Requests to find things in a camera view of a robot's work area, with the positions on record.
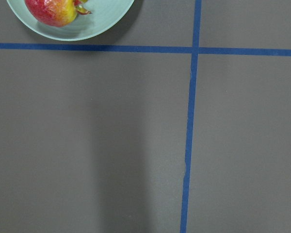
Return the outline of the red yellow pomegranate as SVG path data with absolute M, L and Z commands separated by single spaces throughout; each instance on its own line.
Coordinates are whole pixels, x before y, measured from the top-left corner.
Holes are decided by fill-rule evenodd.
M 25 0 L 29 12 L 39 22 L 53 27 L 63 27 L 78 15 L 92 12 L 84 7 L 87 0 Z

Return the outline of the light green plate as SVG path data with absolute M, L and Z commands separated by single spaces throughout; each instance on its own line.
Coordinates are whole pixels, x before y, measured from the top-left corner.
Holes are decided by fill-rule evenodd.
M 9 0 L 18 19 L 34 32 L 59 41 L 80 41 L 97 36 L 114 26 L 130 9 L 131 0 L 88 0 L 84 7 L 92 13 L 78 15 L 70 24 L 53 27 L 39 22 L 27 9 L 24 0 Z

